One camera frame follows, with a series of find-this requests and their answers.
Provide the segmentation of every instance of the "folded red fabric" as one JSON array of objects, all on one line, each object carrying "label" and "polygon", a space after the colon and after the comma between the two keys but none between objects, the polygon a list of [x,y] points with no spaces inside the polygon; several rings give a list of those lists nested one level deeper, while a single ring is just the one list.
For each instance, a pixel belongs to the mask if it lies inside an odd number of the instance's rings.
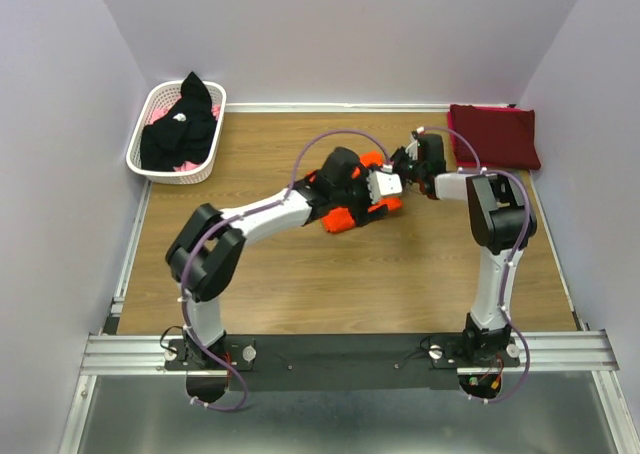
[{"label": "folded red fabric", "polygon": [[[469,141],[483,165],[540,169],[534,111],[452,104],[449,115],[450,127]],[[473,163],[471,152],[461,142],[454,142],[453,153],[459,165]]]}]

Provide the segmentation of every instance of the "black cloth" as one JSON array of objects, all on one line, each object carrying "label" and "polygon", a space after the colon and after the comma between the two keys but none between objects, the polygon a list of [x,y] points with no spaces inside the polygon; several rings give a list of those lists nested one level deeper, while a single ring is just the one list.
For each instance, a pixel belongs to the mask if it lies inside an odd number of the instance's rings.
[{"label": "black cloth", "polygon": [[192,72],[182,82],[180,93],[182,97],[166,116],[144,127],[140,139],[142,169],[173,171],[185,161],[202,164],[209,156],[217,124],[209,91]]}]

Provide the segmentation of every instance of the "lavender wall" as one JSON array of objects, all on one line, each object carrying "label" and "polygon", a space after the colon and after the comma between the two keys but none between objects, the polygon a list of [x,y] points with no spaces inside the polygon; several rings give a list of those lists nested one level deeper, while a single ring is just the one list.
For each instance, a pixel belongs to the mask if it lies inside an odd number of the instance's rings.
[{"label": "lavender wall", "polygon": [[571,296],[606,328],[640,426],[638,0],[579,0],[533,76],[536,185]]},{"label": "lavender wall", "polygon": [[230,102],[516,102],[576,0],[105,0],[150,84]]},{"label": "lavender wall", "polygon": [[0,452],[57,452],[141,183],[148,87],[102,0],[0,0]]}]

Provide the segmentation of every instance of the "laundry basket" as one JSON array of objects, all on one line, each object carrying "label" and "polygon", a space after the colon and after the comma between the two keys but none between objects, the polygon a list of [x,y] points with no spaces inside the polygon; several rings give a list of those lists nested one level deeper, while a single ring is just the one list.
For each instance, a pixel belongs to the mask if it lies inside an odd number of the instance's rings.
[{"label": "laundry basket", "polygon": [[218,117],[216,132],[213,135],[213,142],[207,159],[191,171],[161,172],[142,169],[142,163],[140,161],[140,139],[142,138],[142,130],[151,119],[151,114],[155,109],[170,109],[176,101],[180,99],[181,85],[182,81],[170,81],[160,84],[151,91],[144,103],[142,113],[138,118],[136,128],[129,142],[129,149],[127,150],[127,165],[129,169],[136,174],[146,176],[153,182],[160,182],[162,184],[196,184],[209,177],[211,169],[213,169],[213,161],[216,158],[216,151],[218,150],[218,143],[220,142],[220,129],[222,128],[224,108],[227,103],[227,93],[221,85],[207,81],[204,81],[204,85],[207,86],[209,94],[211,94],[213,104],[220,106],[220,116]]}]

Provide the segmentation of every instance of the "wooden table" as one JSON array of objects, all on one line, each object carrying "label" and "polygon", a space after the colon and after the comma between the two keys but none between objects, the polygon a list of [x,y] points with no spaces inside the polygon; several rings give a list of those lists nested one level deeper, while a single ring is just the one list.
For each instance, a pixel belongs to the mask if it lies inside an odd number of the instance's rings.
[{"label": "wooden table", "polygon": [[[444,114],[227,114],[211,177],[192,186],[153,186],[119,334],[159,334],[182,324],[178,290],[164,255],[195,208],[242,206],[288,182],[302,146],[334,128],[363,129],[393,152],[412,129],[446,125]],[[337,145],[364,153],[363,138],[337,135],[308,152],[300,174],[320,167]],[[455,163],[448,140],[447,163]],[[531,192],[530,180],[524,174]],[[404,207],[365,228],[333,235],[321,223],[246,249],[221,296],[230,333],[393,333],[459,331],[471,308],[480,248],[463,202],[415,191]],[[538,233],[517,273],[512,314],[523,330],[574,330],[575,324],[536,205]]]}]

